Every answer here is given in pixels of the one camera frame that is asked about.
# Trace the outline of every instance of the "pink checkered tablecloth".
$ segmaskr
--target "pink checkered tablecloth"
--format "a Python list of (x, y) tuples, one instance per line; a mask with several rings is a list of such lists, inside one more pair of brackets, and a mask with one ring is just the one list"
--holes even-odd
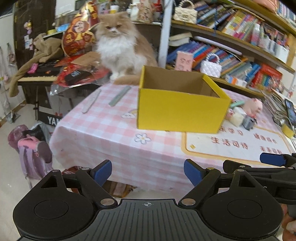
[[(65, 168), (93, 168), (105, 159), (112, 161), (110, 180), (154, 190), (188, 192), (192, 184), (184, 175), (184, 160), (222, 171), (221, 160), (186, 155), (181, 150), (180, 132), (148, 131), (136, 128), (138, 87), (116, 104), (108, 103), (123, 86), (104, 85), (90, 110), (81, 112), (89, 97), (69, 112), (57, 125), (50, 148)], [(248, 97), (225, 90), (232, 98)], [(267, 108), (258, 116), (258, 126), (278, 132)]]

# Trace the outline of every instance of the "yellow box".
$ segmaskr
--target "yellow box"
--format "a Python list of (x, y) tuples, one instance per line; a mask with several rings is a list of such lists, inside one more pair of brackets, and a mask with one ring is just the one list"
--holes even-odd
[(217, 133), (230, 102), (205, 74), (144, 66), (137, 128)]

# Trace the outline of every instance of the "baseboard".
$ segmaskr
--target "baseboard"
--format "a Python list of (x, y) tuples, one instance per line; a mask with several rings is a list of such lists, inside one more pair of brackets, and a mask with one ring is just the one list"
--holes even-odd
[[(23, 108), (27, 104), (26, 100), (24, 100), (22, 103), (17, 105), (15, 108), (12, 109), (14, 113), (18, 112), (21, 108)], [(6, 123), (6, 118), (3, 118), (0, 120), (0, 127)]]

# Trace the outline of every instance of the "floor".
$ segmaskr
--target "floor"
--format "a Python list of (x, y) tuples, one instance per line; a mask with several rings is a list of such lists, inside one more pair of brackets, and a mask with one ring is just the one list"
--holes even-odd
[[(7, 136), (14, 127), (25, 124), (30, 128), (36, 121), (32, 105), (26, 105), (18, 113), (20, 118), (15, 123), (5, 123), (0, 128), (0, 241), (16, 241), (20, 237), (12, 220), (12, 212), (16, 204), (29, 192), (18, 153), (8, 145)], [(53, 168), (63, 170), (55, 159)], [(171, 194), (138, 188), (127, 197), (134, 199), (176, 198)]]

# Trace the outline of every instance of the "human hand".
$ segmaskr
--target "human hand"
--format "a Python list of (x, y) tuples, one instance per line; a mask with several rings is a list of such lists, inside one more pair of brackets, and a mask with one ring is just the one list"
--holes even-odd
[(283, 222), (281, 223), (283, 231), (283, 241), (296, 241), (296, 220), (289, 216), (288, 207), (286, 204), (282, 204), (281, 208), (284, 212)]

